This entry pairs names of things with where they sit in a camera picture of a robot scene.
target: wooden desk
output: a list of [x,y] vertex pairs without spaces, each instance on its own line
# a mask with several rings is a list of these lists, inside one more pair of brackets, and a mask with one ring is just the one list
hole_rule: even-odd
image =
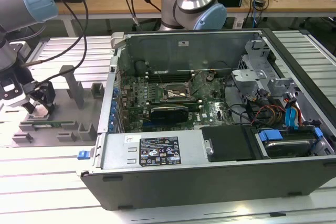
[[[161,0],[152,0],[160,7]],[[90,19],[131,18],[125,0],[87,0]],[[78,18],[85,18],[83,3],[69,4]],[[143,0],[134,0],[135,12],[138,18],[160,18],[161,14]],[[59,17],[63,20],[69,36],[75,36],[71,24],[73,20],[69,10],[63,4],[58,4]],[[234,28],[241,28],[249,10],[249,1],[243,0],[241,7],[228,8],[228,17],[235,17]],[[269,7],[263,12],[263,17],[326,17],[336,16],[336,2],[330,0],[270,0]]]

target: white sticker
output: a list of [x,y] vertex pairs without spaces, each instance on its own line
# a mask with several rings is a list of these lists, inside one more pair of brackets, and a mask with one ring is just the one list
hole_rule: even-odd
[[125,136],[125,143],[138,143],[140,142],[140,135]]
[[188,47],[189,41],[179,41],[179,47]]
[[52,126],[50,124],[37,124],[37,125],[33,125],[34,128],[52,128]]

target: floor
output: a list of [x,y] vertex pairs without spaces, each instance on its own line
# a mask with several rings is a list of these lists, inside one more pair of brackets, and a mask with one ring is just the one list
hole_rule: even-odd
[[[304,20],[304,18],[299,18],[296,25],[292,28],[295,30],[301,29],[299,24]],[[234,19],[228,18],[224,29],[232,28]],[[289,30],[291,25],[292,18],[269,18],[266,21],[263,21],[259,24],[260,28],[268,27],[271,30]],[[155,23],[145,24],[142,26],[143,30],[152,30]],[[131,31],[132,30],[132,20],[130,19],[120,19],[120,20],[111,20],[112,32],[115,31]],[[46,37],[67,37],[66,30],[59,20],[50,20],[46,24],[47,28],[42,32],[39,37],[31,39],[28,43],[31,47],[35,47],[41,38]],[[76,31],[79,31],[80,28],[78,24],[74,23]],[[252,20],[250,19],[246,23],[246,28],[252,28]],[[311,18],[306,22],[305,29],[310,31],[318,41],[320,41],[330,52],[336,56],[336,31],[332,31],[332,27],[336,27],[331,24],[329,21],[323,18]],[[41,24],[32,26],[33,30],[38,31],[41,28]],[[7,39],[16,39],[32,34],[32,31],[29,29],[22,29],[19,32],[11,33],[7,35]],[[89,20],[87,36],[102,36],[102,35],[111,35],[111,32],[108,32],[106,29],[105,20]]]

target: slotted metal worktable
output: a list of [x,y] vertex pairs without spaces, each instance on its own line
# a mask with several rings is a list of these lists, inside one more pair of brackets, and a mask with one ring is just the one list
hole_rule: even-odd
[[[298,31],[275,32],[278,38],[300,62],[310,77],[336,105],[336,66],[329,54],[310,35]],[[52,39],[36,49],[35,59],[55,55],[74,38]],[[80,60],[83,45],[68,53],[68,60]],[[108,65],[102,63],[111,57],[109,37],[89,38],[89,57],[86,64],[76,70],[76,78],[90,87],[93,76],[104,81]],[[287,76],[278,62],[279,68]],[[35,77],[46,77],[58,71],[48,65],[33,70]],[[63,88],[63,79],[56,79],[56,87]],[[259,199],[247,201],[203,204],[196,206],[140,209],[131,211],[105,211],[85,187],[76,171],[91,161],[78,161],[79,151],[92,146],[8,148],[12,128],[15,131],[25,112],[3,108],[0,111],[0,223],[336,223],[336,179],[329,181],[309,196]],[[170,185],[163,185],[174,193]]]
[[[324,95],[336,106],[336,60],[311,34],[300,31],[275,31],[287,50],[302,66]],[[279,60],[277,66],[285,77],[289,73]]]

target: table leg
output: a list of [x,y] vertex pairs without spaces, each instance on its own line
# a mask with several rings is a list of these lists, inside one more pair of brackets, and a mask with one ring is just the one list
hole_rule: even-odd
[[289,29],[296,29],[295,24],[297,23],[298,19],[299,19],[298,17],[293,18],[292,23],[290,24],[290,26],[288,28]]
[[242,29],[245,20],[245,14],[237,14],[233,23],[233,29]]
[[112,32],[112,28],[111,28],[111,21],[110,19],[105,19],[105,23],[106,23],[106,28],[107,28],[107,31],[110,33]]
[[65,29],[68,33],[69,37],[76,37],[76,32],[74,30],[74,27],[72,26],[71,17],[64,17],[62,18],[62,21],[64,23]]

